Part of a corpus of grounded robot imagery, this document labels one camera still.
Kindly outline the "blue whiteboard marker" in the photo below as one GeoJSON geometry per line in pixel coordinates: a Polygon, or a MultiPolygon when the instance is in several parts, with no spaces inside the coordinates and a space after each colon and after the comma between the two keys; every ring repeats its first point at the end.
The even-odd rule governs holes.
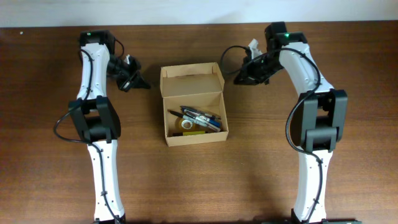
{"type": "Polygon", "coordinates": [[[212,118],[209,118],[209,117],[207,117],[207,116],[205,116],[205,115],[202,115],[202,114],[200,114],[200,113],[197,113],[197,112],[194,112],[194,111],[191,111],[191,110],[186,110],[186,112],[191,112],[191,113],[193,113],[195,116],[201,118],[202,120],[205,120],[206,122],[209,122],[209,123],[211,123],[211,124],[217,126],[218,128],[221,127],[221,123],[218,122],[218,121],[216,121],[216,120],[214,120],[214,119],[212,119],[212,118]]]}

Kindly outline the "black clear ballpoint pen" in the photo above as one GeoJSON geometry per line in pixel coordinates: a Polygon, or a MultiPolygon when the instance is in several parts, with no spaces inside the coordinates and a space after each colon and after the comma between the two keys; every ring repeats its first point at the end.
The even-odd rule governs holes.
{"type": "Polygon", "coordinates": [[[189,106],[180,106],[180,107],[181,107],[182,110],[188,110],[188,111],[194,112],[196,114],[200,114],[200,115],[206,116],[206,117],[208,117],[210,119],[221,119],[219,116],[212,115],[212,114],[206,113],[204,111],[197,110],[197,109],[189,107],[189,106]]]}

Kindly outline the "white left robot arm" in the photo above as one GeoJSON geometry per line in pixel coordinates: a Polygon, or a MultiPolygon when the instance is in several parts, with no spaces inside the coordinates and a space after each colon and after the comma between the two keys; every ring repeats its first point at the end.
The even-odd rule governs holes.
{"type": "Polygon", "coordinates": [[[79,141],[86,144],[93,167],[95,223],[125,223],[126,215],[118,184],[116,154],[121,136],[119,116],[106,93],[107,77],[114,77],[119,90],[149,89],[137,59],[115,54],[118,39],[108,30],[80,34],[83,65],[80,90],[68,110],[79,141]]]}

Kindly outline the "yellow highlighter marker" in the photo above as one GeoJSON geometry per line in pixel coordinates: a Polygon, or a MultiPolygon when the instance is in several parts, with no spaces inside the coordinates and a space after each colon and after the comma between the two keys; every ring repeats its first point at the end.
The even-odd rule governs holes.
{"type": "Polygon", "coordinates": [[[192,136],[192,135],[199,135],[199,134],[206,134],[208,133],[207,131],[185,131],[185,132],[179,132],[179,133],[173,133],[173,137],[177,136],[192,136]]]}

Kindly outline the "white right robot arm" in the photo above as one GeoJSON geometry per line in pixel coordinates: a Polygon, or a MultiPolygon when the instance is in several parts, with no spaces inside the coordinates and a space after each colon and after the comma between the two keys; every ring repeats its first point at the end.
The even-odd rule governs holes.
{"type": "Polygon", "coordinates": [[[348,95],[324,78],[303,33],[288,32],[284,22],[271,23],[264,33],[267,51],[262,53],[253,42],[234,84],[267,84],[282,69],[289,74],[298,100],[288,115],[285,136],[299,157],[298,193],[289,223],[327,223],[326,177],[343,135],[348,95]]]}

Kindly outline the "brown cardboard box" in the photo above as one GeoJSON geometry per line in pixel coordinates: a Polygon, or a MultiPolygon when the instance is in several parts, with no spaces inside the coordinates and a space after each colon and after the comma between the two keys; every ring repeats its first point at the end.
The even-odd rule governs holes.
{"type": "Polygon", "coordinates": [[[224,78],[216,62],[162,67],[160,90],[163,99],[165,139],[169,147],[227,140],[229,128],[223,96],[224,78]],[[182,106],[219,117],[221,131],[216,132],[194,124],[191,132],[204,133],[177,136],[177,133],[186,131],[182,127],[183,119],[170,112],[181,112],[182,106]]]}

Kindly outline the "yellow tape roll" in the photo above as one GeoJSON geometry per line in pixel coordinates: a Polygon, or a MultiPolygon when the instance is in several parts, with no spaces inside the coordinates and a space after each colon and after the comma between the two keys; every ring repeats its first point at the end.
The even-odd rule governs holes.
{"type": "Polygon", "coordinates": [[[201,127],[199,125],[193,123],[192,121],[179,117],[177,117],[175,121],[175,127],[177,128],[177,130],[182,132],[201,131],[201,127]]]}

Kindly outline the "black whiteboard marker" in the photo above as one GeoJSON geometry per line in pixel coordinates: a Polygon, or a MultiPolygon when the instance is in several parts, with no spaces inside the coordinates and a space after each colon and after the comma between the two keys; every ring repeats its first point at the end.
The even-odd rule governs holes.
{"type": "Polygon", "coordinates": [[[200,122],[206,124],[206,127],[212,129],[213,131],[216,131],[216,132],[220,132],[221,131],[221,129],[219,127],[209,123],[208,121],[205,121],[204,119],[202,119],[199,116],[193,114],[192,112],[186,111],[185,114],[190,116],[190,117],[192,117],[193,119],[195,119],[197,121],[200,121],[200,122]]]}

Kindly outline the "black Sharpie marker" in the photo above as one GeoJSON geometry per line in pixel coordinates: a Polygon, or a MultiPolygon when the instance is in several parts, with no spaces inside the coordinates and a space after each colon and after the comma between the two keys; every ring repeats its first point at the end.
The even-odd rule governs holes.
{"type": "Polygon", "coordinates": [[[207,124],[205,124],[205,123],[203,123],[203,122],[201,122],[201,121],[199,121],[199,120],[197,120],[195,118],[189,117],[189,116],[187,116],[185,114],[181,114],[179,112],[172,111],[172,110],[168,110],[168,112],[171,113],[172,115],[175,115],[175,116],[179,117],[179,118],[183,118],[183,119],[191,121],[192,123],[198,124],[198,125],[203,126],[203,127],[207,127],[207,124]]]}

